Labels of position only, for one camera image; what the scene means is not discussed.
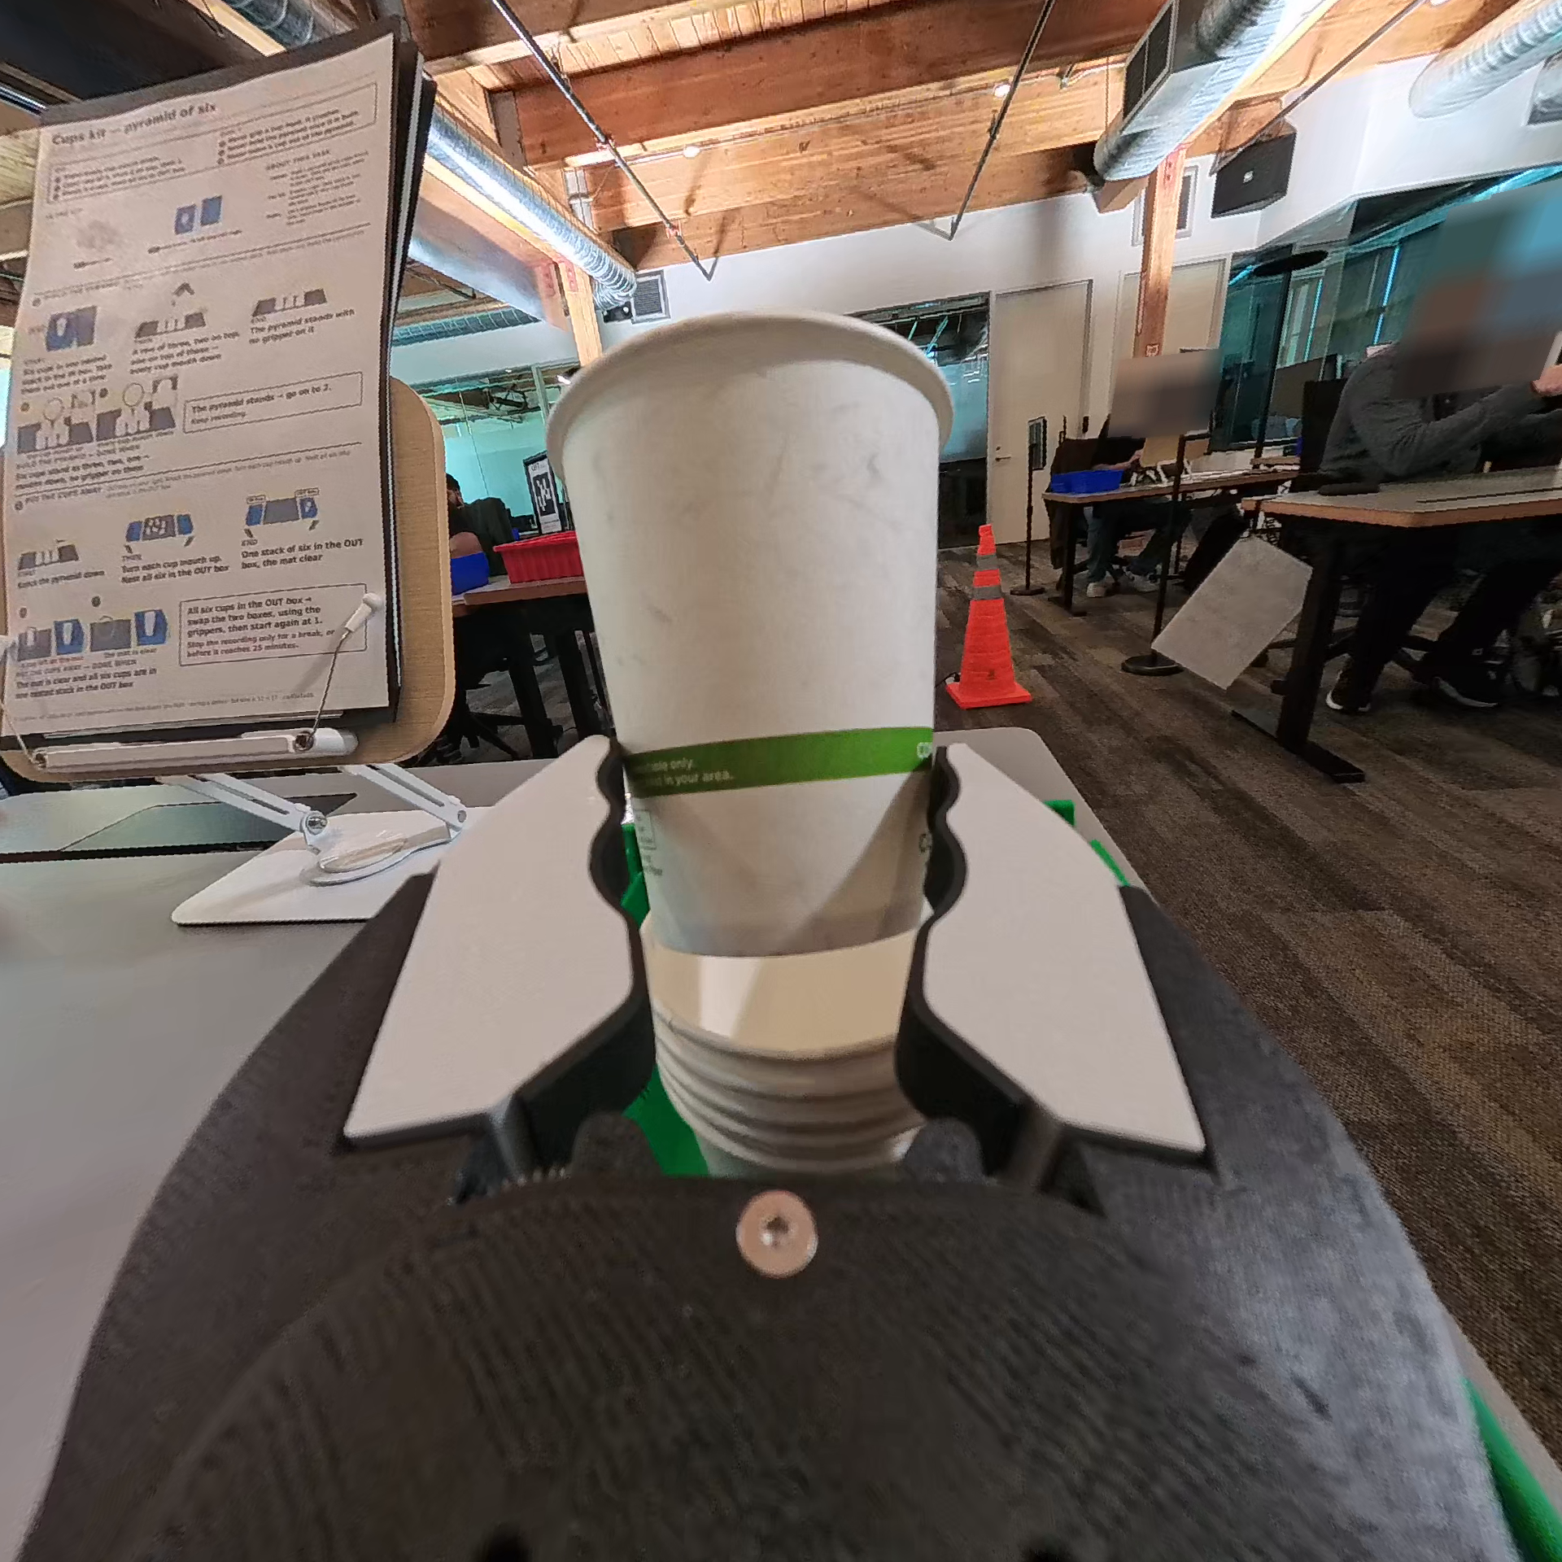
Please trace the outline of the printed instruction sheet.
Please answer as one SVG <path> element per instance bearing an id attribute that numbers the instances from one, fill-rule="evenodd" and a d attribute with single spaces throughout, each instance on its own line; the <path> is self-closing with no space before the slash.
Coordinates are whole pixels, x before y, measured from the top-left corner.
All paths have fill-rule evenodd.
<path id="1" fill-rule="evenodd" d="M 397 23 L 43 111 L 3 444 L 3 742 L 43 774 L 397 712 L 419 136 Z"/>

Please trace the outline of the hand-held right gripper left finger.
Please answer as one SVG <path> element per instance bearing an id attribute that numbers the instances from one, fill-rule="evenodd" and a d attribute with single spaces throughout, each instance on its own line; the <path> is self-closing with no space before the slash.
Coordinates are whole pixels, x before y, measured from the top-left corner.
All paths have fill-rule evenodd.
<path id="1" fill-rule="evenodd" d="M 352 1190 L 464 1201 L 653 1180 L 623 755 L 578 742 L 444 849 L 343 1122 Z"/>

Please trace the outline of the white door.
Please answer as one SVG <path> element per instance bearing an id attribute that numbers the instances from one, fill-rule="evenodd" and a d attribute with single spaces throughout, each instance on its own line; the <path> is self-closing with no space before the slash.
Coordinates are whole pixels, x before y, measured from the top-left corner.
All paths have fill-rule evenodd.
<path id="1" fill-rule="evenodd" d="M 1085 410 L 1090 282 L 994 294 L 989 301 L 986 522 L 994 541 L 1024 540 L 1029 424 L 1046 439 Z"/>

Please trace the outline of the orange traffic cone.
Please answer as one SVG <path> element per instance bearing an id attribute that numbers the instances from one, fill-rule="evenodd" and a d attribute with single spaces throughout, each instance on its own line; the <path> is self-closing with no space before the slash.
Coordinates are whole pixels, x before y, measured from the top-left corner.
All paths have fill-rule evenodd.
<path id="1" fill-rule="evenodd" d="M 964 712 L 1019 707 L 1031 701 L 1023 686 L 1009 644 L 1004 589 L 991 526 L 979 524 L 968 626 L 956 676 L 948 679 L 948 697 Z"/>

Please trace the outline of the stack of white paper cups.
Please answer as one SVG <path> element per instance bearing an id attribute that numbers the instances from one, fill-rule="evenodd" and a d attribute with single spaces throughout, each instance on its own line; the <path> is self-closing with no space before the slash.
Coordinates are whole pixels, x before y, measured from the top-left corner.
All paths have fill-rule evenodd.
<path id="1" fill-rule="evenodd" d="M 900 1158 L 921 1113 L 894 1071 L 904 930 L 793 955 L 695 955 L 642 926 L 654 1061 L 720 1163 L 855 1175 Z"/>

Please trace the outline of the silver ventilation duct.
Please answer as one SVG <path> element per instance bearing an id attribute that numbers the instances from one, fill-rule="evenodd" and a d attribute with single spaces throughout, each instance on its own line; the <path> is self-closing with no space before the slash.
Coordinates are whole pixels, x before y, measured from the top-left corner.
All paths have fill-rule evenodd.
<path id="1" fill-rule="evenodd" d="M 325 38 L 344 34 L 352 24 L 323 1 L 228 1 L 275 45 L 300 50 Z M 574 264 L 595 284 L 598 305 L 628 305 L 634 299 L 637 274 L 613 245 L 579 225 L 535 176 L 504 163 L 498 149 L 477 140 L 444 106 L 433 106 L 428 156 L 443 168 L 469 200 L 482 200 L 500 217 L 514 219 L 533 240 L 560 262 Z"/>
<path id="2" fill-rule="evenodd" d="M 1516 1 L 1463 45 L 1436 53 L 1409 88 L 1409 111 L 1436 119 L 1559 58 L 1559 1 Z"/>
<path id="3" fill-rule="evenodd" d="M 1091 146 L 1096 183 L 1150 174 L 1271 45 L 1286 1 L 1163 1 L 1121 73 L 1121 104 Z"/>

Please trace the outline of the wooden table black legs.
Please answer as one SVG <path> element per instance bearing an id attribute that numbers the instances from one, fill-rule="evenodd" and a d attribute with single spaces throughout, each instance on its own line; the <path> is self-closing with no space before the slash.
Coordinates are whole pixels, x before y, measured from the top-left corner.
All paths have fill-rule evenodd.
<path id="1" fill-rule="evenodd" d="M 1474 522 L 1519 522 L 1559 511 L 1559 465 L 1485 472 L 1454 480 L 1381 485 L 1368 495 L 1263 495 L 1241 502 L 1250 516 L 1305 516 L 1321 526 L 1303 606 L 1295 620 L 1293 660 L 1275 712 L 1231 715 L 1266 734 L 1286 755 L 1338 784 L 1358 784 L 1365 772 L 1311 739 L 1316 697 L 1326 661 L 1348 652 L 1335 635 L 1343 594 L 1343 544 L 1349 529 L 1423 531 Z"/>
<path id="2" fill-rule="evenodd" d="M 583 577 L 543 582 L 487 582 L 452 600 L 458 707 L 487 674 L 510 676 L 518 719 L 538 760 L 555 760 L 560 734 L 538 686 L 535 647 L 543 639 L 558 661 L 578 737 L 613 729 L 608 685 L 595 641 L 595 616 Z"/>
<path id="3" fill-rule="evenodd" d="M 1085 592 L 1081 587 L 1076 587 L 1076 572 L 1080 572 L 1076 551 L 1085 540 L 1081 534 L 1085 511 L 1095 511 L 1096 507 L 1120 505 L 1120 502 L 1165 500 L 1168 505 L 1175 505 L 1176 510 L 1183 510 L 1185 505 L 1194 500 L 1204 500 L 1209 495 L 1225 496 L 1225 500 L 1231 500 L 1236 495 L 1275 495 L 1295 476 L 1300 476 L 1300 461 L 1295 459 L 1260 461 L 1256 466 L 1219 470 L 1219 472 L 1176 470 L 1173 480 L 1165 480 L 1165 482 L 1134 482 L 1134 485 L 1120 485 L 1118 490 L 1090 490 L 1090 491 L 1076 485 L 1076 480 L 1085 480 L 1085 472 L 1060 474 L 1058 480 L 1063 480 L 1065 487 L 1058 487 L 1055 482 L 1050 482 L 1041 495 L 1046 505 L 1060 507 L 1065 515 L 1063 529 L 1060 529 L 1065 551 L 1063 551 L 1060 580 L 1058 580 L 1058 601 L 1063 604 L 1066 615 L 1074 615 L 1074 616 L 1085 615 Z"/>

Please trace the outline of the white paper cup green band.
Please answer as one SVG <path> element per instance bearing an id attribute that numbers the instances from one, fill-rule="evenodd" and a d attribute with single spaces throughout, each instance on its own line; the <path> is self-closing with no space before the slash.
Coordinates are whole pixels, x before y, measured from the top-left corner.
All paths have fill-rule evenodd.
<path id="1" fill-rule="evenodd" d="M 917 924 L 950 427 L 940 369 L 837 315 L 657 326 L 563 392 L 547 455 L 664 947 Z"/>

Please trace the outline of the black wall speaker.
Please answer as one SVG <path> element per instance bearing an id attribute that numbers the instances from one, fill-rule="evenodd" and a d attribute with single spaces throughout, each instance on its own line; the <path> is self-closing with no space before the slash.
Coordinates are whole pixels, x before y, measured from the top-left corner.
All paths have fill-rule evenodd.
<path id="1" fill-rule="evenodd" d="M 1225 160 L 1214 170 L 1209 217 L 1236 217 L 1279 201 L 1290 190 L 1295 149 L 1298 130 L 1283 126 Z"/>

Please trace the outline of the red plastic bin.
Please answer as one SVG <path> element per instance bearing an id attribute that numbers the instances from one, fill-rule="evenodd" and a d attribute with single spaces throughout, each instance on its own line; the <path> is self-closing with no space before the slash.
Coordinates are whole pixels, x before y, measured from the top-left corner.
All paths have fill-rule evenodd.
<path id="1" fill-rule="evenodd" d="M 574 529 L 540 531 L 494 544 L 494 556 L 510 585 L 549 585 L 583 580 L 579 534 Z"/>

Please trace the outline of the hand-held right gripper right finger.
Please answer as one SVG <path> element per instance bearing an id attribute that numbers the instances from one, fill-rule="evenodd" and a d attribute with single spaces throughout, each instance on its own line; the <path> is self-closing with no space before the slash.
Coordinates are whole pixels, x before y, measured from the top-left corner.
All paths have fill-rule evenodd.
<path id="1" fill-rule="evenodd" d="M 915 934 L 898 1081 L 961 1125 L 981 1172 L 1041 1187 L 1074 1147 L 1204 1158 L 1128 886 L 1074 824 L 970 744 L 930 782 L 930 916 Z"/>

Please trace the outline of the grey board floor sign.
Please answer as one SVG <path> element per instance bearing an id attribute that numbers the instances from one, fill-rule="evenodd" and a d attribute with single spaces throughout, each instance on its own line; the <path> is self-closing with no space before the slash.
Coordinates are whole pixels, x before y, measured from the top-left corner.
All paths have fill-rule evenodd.
<path id="1" fill-rule="evenodd" d="M 1230 690 L 1303 611 L 1311 566 L 1263 536 L 1241 536 L 1125 674 L 1190 671 Z"/>

